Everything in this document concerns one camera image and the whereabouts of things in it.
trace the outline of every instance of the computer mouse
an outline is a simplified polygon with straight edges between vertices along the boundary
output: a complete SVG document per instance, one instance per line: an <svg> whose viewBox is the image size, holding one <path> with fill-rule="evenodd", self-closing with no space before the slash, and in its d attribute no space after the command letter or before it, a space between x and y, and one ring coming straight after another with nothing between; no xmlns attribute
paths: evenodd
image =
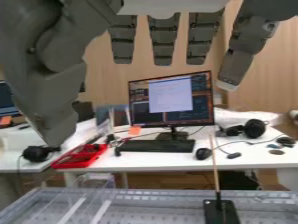
<svg viewBox="0 0 298 224"><path fill-rule="evenodd" d="M205 160L205 159L207 159L207 158L210 157L210 155L211 155L211 150L207 149L207 148L201 148L201 149L198 149L197 152L195 152L195 158L197 158L198 160Z"/></svg>

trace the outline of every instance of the keyboard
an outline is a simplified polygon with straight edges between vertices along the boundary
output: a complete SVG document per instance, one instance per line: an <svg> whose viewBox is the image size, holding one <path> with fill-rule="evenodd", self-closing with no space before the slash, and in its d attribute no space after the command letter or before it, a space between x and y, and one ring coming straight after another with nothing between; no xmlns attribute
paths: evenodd
<svg viewBox="0 0 298 224"><path fill-rule="evenodd" d="M194 140L129 140L117 150L121 152L191 153Z"/></svg>

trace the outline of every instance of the black object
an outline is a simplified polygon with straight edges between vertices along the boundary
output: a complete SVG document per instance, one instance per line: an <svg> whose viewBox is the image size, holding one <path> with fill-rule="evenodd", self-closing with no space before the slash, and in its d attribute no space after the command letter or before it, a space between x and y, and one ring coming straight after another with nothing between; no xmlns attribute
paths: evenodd
<svg viewBox="0 0 298 224"><path fill-rule="evenodd" d="M120 148L114 148L114 155L117 156L117 157L120 157L121 156L121 151L120 151Z"/></svg>
<svg viewBox="0 0 298 224"><path fill-rule="evenodd" d="M294 145L295 144L295 140L292 138L289 137L281 137L277 139L277 143L279 144L287 144L287 145Z"/></svg>
<svg viewBox="0 0 298 224"><path fill-rule="evenodd" d="M72 104L74 111L78 114L78 121L82 122L94 117L94 111L90 102L74 102Z"/></svg>
<svg viewBox="0 0 298 224"><path fill-rule="evenodd" d="M61 148L50 148L50 147L41 147L41 146L29 146L24 152L22 157L24 159L29 160L30 162L44 162L49 158L49 154L52 152L61 151Z"/></svg>
<svg viewBox="0 0 298 224"><path fill-rule="evenodd" d="M114 135L113 134L109 134L108 136L106 136L106 140L105 140L105 143L106 144L109 144L112 141L114 141Z"/></svg>
<svg viewBox="0 0 298 224"><path fill-rule="evenodd" d="M258 178L254 173L250 179L242 171L219 171L219 186L221 190L254 191L259 187Z"/></svg>
<svg viewBox="0 0 298 224"><path fill-rule="evenodd" d="M233 201L203 200L203 213L206 224L241 224Z"/></svg>
<svg viewBox="0 0 298 224"><path fill-rule="evenodd" d="M235 158L238 158L238 157L241 157L241 156L242 156L242 154L241 154L239 152L235 152L235 153L227 155L226 158L227 158L227 159L235 159Z"/></svg>
<svg viewBox="0 0 298 224"><path fill-rule="evenodd" d="M185 141L187 139L187 132L178 132L175 127L170 127L170 132L161 133L155 140L178 140Z"/></svg>
<svg viewBox="0 0 298 224"><path fill-rule="evenodd" d="M217 132L217 136L238 136L241 133L245 133L247 138L255 139L263 135L265 131L265 122L258 119L250 119L245 125L237 125L226 129L221 127L219 132Z"/></svg>
<svg viewBox="0 0 298 224"><path fill-rule="evenodd" d="M117 147L120 152L169 152L191 153L194 140L162 141L162 140L130 140Z"/></svg>
<svg viewBox="0 0 298 224"><path fill-rule="evenodd" d="M211 155L211 150L207 149L207 148L201 148L201 149L198 149L197 152L195 152L195 158L197 158L198 160L205 160L205 159L207 159L207 158L210 157L210 155Z"/></svg>
<svg viewBox="0 0 298 224"><path fill-rule="evenodd" d="M21 126L21 127L18 128L18 130L24 130L24 129L29 128L29 127L30 127L29 125Z"/></svg>

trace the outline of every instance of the paper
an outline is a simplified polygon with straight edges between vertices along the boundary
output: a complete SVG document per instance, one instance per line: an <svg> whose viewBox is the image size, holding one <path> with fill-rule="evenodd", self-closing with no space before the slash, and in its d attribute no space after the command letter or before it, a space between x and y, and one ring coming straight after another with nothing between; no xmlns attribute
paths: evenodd
<svg viewBox="0 0 298 224"><path fill-rule="evenodd" d="M149 82L150 113L193 110L190 77Z"/></svg>
<svg viewBox="0 0 298 224"><path fill-rule="evenodd" d="M141 132L141 127L140 126L132 126L129 130L129 135L138 135Z"/></svg>

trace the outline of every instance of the stand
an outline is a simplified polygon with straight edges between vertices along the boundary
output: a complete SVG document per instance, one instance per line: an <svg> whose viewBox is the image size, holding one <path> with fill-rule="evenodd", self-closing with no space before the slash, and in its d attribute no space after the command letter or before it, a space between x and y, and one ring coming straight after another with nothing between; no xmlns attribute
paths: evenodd
<svg viewBox="0 0 298 224"><path fill-rule="evenodd" d="M161 133L155 140L178 140L185 141L189 137L187 132L179 132L175 130L175 127L170 127L170 132Z"/></svg>
<svg viewBox="0 0 298 224"><path fill-rule="evenodd" d="M215 200L203 200L203 214L206 224L241 224L233 201L221 200L221 188L215 163L215 150L210 136L213 172L215 182Z"/></svg>

